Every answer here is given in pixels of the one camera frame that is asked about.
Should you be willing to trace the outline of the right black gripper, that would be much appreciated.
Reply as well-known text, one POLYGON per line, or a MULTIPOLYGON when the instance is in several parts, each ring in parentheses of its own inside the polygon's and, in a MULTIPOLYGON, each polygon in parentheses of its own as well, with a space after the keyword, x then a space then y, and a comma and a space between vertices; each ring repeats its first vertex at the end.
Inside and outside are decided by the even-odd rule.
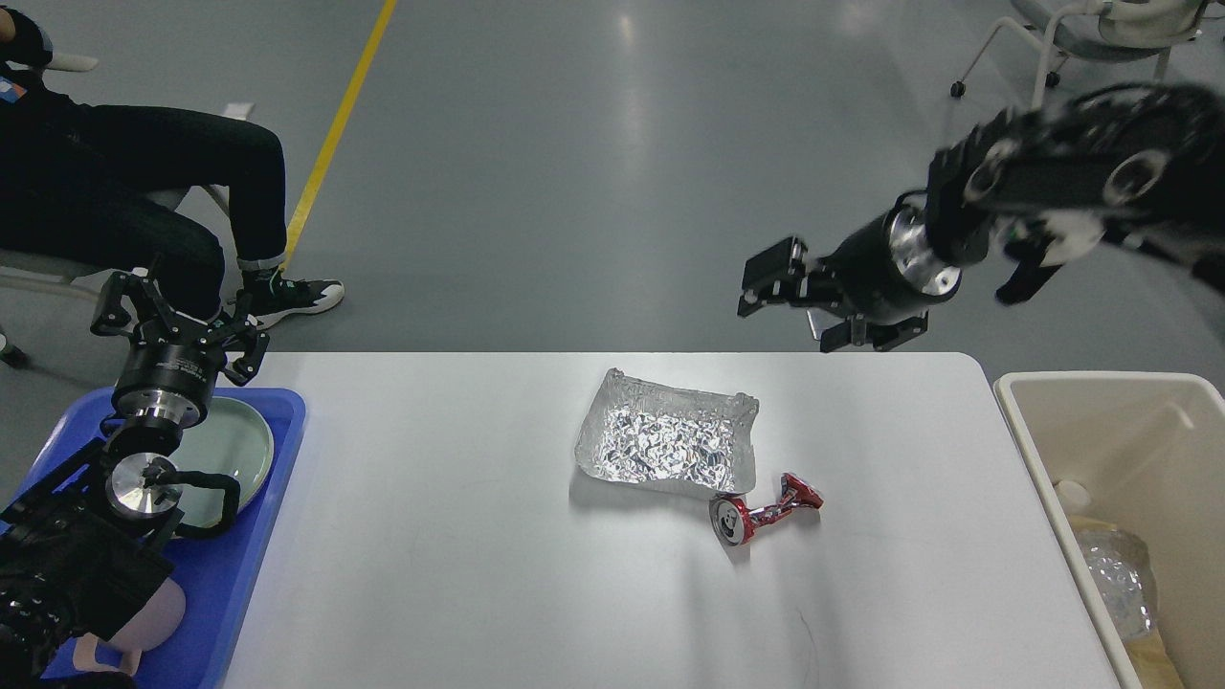
POLYGON ((811 255, 799 235, 748 257, 737 318, 771 304, 818 308, 843 318, 821 331, 821 353, 888 352, 926 333, 924 313, 951 302, 960 284, 962 268, 937 257, 930 244, 924 210, 897 202, 824 257, 811 255))

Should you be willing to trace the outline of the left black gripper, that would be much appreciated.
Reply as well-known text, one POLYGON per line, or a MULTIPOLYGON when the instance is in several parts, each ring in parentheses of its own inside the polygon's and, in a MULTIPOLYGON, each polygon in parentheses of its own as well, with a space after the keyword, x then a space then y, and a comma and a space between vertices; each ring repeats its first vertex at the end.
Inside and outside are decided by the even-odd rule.
POLYGON ((113 391, 118 416, 154 417, 179 427, 209 417, 219 371, 236 387, 254 381, 271 345, 249 304, 219 313, 197 335, 197 322, 172 308, 156 278, 123 271, 100 288, 91 332, 130 345, 113 391))

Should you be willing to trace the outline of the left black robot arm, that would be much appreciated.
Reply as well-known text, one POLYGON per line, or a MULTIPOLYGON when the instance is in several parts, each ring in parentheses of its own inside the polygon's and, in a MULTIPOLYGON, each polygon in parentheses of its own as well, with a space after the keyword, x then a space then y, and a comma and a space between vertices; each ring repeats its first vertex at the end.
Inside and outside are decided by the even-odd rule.
POLYGON ((91 331, 127 340, 127 358, 97 436, 2 510, 1 666, 5 688, 131 688, 118 671, 45 672, 70 638, 123 630, 167 584, 172 537, 232 528, 241 488, 227 474, 179 468, 172 454, 209 416, 219 375, 258 373, 270 336, 254 297, 201 322, 172 309, 156 278, 114 272, 91 331))

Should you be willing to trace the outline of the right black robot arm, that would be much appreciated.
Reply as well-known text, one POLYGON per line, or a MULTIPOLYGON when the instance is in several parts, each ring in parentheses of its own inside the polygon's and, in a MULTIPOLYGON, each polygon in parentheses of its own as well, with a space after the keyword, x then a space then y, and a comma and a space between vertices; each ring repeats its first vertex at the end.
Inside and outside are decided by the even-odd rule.
POLYGON ((1194 83, 1125 82, 1055 112, 1002 110, 935 152, 907 190, 834 253, 789 235, 748 257, 739 318, 809 310, 823 353, 894 349, 929 329, 968 267, 998 246, 1014 271, 993 293, 1031 300, 1102 243, 1223 291, 1223 96, 1194 83))

